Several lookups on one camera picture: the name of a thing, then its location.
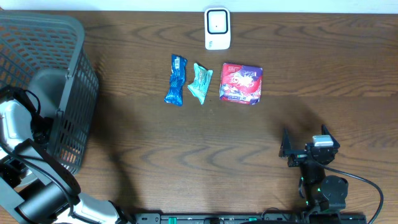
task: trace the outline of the white wall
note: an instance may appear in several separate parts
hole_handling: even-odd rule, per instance
[[[3,9],[398,13],[398,0],[0,0]]]

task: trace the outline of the basket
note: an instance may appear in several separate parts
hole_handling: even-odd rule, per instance
[[[0,88],[39,97],[40,115],[53,118],[47,152],[72,174],[83,161],[98,95],[84,37],[72,17],[0,11]]]

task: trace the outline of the white device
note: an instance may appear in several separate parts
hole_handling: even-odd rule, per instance
[[[231,17],[223,7],[205,11],[205,47],[208,50],[224,50],[231,45]]]

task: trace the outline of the wooden table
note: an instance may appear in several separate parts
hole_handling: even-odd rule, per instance
[[[299,168],[278,158],[282,128],[303,147],[326,124],[341,144],[330,166],[375,181],[376,223],[398,222],[397,15],[233,13],[231,48],[209,51],[202,13],[47,13],[83,23],[101,80],[82,191],[131,212],[302,207]],[[171,54],[188,59],[187,83],[195,62],[214,70],[204,105],[187,85],[182,107],[164,103]],[[264,69],[259,104],[219,100],[224,62]],[[345,211],[369,220],[378,193],[348,181]]]

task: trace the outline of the pink and purple box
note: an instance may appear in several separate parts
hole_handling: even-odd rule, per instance
[[[260,102],[262,68],[224,63],[220,99],[254,105]]]

